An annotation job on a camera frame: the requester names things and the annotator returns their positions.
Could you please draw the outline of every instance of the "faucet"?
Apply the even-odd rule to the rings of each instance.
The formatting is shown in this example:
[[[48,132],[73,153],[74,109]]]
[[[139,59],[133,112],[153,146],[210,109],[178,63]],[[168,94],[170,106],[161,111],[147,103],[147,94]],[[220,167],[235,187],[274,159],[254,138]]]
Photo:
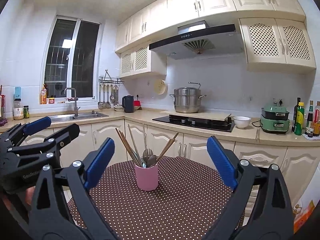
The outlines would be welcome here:
[[[73,90],[74,92],[75,92],[75,116],[78,116],[78,110],[79,110],[79,108],[80,107],[77,107],[77,100],[78,100],[78,98],[77,98],[77,91],[76,91],[76,89],[75,88],[66,88],[65,90],[64,90],[64,93],[66,94],[66,91],[67,90]]]

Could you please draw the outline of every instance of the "wooden board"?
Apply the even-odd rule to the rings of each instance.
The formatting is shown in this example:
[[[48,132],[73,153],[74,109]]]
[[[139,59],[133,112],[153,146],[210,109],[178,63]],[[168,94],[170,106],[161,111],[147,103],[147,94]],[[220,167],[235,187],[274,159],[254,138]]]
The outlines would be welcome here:
[[[231,116],[231,113],[224,113],[224,112],[213,112],[213,113],[202,112],[202,113],[195,113],[195,114],[185,114],[185,113],[177,113],[174,110],[166,110],[166,111],[162,111],[162,113],[193,117],[193,118],[201,118],[201,119],[220,120],[220,121],[224,121],[229,116]]]

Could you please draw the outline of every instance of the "pink utensil holder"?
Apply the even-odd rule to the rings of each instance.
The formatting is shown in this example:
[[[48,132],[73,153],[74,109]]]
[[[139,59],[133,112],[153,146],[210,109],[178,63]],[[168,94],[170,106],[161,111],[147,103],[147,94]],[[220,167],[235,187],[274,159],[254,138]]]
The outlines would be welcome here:
[[[150,168],[141,168],[135,165],[134,169],[138,188],[150,191],[158,187],[158,164]]]

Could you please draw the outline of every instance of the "round table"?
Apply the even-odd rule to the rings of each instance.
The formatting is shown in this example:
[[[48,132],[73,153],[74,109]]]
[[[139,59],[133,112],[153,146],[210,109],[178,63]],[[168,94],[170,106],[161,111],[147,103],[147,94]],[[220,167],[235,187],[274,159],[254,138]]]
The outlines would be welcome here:
[[[164,157],[159,162],[159,186],[153,191],[137,187],[134,164],[127,161],[106,168],[89,194],[120,238],[179,240],[201,239],[232,190],[206,165]],[[73,198],[68,207],[77,224],[86,228]]]

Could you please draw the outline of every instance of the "orange dish soap bottle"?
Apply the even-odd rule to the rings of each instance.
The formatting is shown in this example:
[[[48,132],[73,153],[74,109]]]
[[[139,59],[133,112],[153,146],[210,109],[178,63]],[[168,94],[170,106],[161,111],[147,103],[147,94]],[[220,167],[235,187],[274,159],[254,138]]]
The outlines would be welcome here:
[[[40,104],[46,104],[47,103],[47,90],[45,89],[44,85],[40,92]]]

